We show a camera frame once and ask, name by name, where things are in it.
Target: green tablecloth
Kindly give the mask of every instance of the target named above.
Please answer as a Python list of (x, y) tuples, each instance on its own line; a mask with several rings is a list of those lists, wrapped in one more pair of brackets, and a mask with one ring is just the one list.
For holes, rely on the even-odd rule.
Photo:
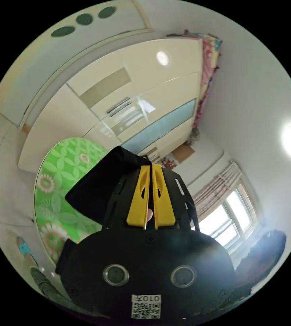
[(101, 225), (73, 209), (67, 192), (105, 155), (107, 150), (83, 138), (57, 144), (45, 157), (35, 186), (35, 217), (42, 243), (56, 264), (67, 238), (79, 243)]

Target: curtain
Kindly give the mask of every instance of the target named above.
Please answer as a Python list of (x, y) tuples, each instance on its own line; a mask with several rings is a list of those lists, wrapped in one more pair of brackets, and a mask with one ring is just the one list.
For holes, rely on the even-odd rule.
[(213, 212), (235, 190), (240, 177), (239, 166), (230, 161), (223, 171), (193, 196), (199, 222)]

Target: screw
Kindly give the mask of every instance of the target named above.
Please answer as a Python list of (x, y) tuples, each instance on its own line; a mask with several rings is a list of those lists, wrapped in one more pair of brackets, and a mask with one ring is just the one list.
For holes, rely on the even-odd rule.
[(73, 296), (77, 296), (78, 295), (78, 290), (75, 287), (71, 286), (71, 285), (69, 286), (69, 292)]
[(156, 238), (152, 235), (148, 235), (145, 240), (150, 245), (152, 245), (156, 242)]
[(226, 297), (226, 292), (225, 290), (221, 290), (218, 294), (219, 299), (224, 299)]

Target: colorful blanket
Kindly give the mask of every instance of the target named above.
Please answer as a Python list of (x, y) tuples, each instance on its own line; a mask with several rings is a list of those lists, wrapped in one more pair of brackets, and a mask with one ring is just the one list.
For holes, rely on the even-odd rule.
[(203, 69), (201, 78), (201, 89), (199, 102), (196, 109), (196, 116), (193, 124), (193, 128), (197, 128), (201, 115), (203, 113), (203, 108), (210, 93), (213, 75), (219, 68), (217, 66), (217, 63), (218, 58), (220, 56), (220, 46), (222, 41), (211, 34), (192, 33), (188, 30), (184, 30), (184, 34), (182, 36), (201, 38), (203, 43)]

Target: yellow bracket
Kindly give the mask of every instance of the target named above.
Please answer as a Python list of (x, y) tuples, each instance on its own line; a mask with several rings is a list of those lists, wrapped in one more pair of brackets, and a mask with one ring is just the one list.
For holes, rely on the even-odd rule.
[(150, 166), (141, 166), (138, 183), (135, 187), (127, 224), (134, 227), (146, 228), (150, 188)]
[(173, 226), (176, 219), (160, 164), (152, 164), (152, 185), (156, 229)]

